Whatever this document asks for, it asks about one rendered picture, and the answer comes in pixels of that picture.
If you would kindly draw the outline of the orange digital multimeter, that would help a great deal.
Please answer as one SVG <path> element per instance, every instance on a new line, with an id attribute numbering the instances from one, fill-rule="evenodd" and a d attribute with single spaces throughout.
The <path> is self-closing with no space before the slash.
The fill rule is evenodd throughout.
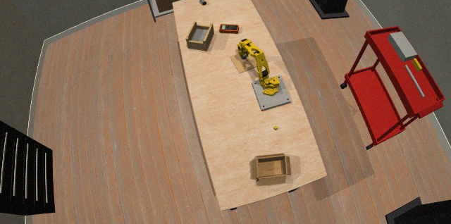
<path id="1" fill-rule="evenodd" d="M 238 29 L 238 30 L 237 30 Z M 238 34 L 239 25 L 220 24 L 220 33 Z"/>

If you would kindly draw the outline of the tan flat mat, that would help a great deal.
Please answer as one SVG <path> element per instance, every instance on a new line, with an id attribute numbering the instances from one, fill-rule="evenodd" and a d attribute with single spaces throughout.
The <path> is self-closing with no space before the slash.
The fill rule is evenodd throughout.
<path id="1" fill-rule="evenodd" d="M 256 59 L 248 55 L 246 59 L 241 59 L 239 54 L 230 56 L 230 59 L 234 63 L 239 73 L 243 73 L 247 70 L 255 68 L 257 66 Z"/>

